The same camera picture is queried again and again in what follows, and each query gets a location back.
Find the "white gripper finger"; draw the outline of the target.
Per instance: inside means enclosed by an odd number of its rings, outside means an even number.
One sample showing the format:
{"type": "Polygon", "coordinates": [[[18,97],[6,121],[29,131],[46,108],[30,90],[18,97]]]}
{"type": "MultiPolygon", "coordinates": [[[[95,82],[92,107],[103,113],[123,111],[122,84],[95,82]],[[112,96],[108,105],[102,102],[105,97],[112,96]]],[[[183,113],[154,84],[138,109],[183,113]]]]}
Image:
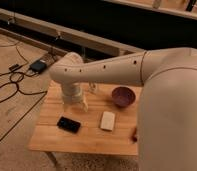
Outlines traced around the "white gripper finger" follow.
{"type": "Polygon", "coordinates": [[[66,112],[68,108],[69,108],[69,105],[67,103],[63,102],[63,110],[64,110],[64,112],[66,112]]]}
{"type": "Polygon", "coordinates": [[[88,104],[87,104],[87,101],[81,101],[79,102],[81,108],[85,111],[85,112],[88,112],[88,104]]]}

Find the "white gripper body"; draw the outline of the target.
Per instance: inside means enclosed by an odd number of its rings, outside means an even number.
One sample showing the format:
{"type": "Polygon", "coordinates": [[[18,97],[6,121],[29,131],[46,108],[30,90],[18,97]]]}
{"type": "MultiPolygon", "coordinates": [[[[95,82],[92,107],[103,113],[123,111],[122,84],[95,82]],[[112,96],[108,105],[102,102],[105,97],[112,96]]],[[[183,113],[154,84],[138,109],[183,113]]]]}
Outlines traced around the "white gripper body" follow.
{"type": "Polygon", "coordinates": [[[79,83],[62,84],[61,90],[64,103],[72,104],[83,100],[83,91],[79,83]]]}

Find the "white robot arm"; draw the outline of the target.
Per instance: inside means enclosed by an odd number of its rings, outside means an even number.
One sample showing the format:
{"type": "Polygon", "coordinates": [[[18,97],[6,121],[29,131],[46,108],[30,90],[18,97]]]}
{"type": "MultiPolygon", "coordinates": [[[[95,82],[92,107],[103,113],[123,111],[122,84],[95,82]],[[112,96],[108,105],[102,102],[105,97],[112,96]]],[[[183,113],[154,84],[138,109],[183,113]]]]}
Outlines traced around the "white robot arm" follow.
{"type": "Polygon", "coordinates": [[[140,171],[197,171],[197,49],[169,48],[85,63],[70,52],[50,69],[63,99],[82,96],[82,83],[139,86],[140,171]]]}

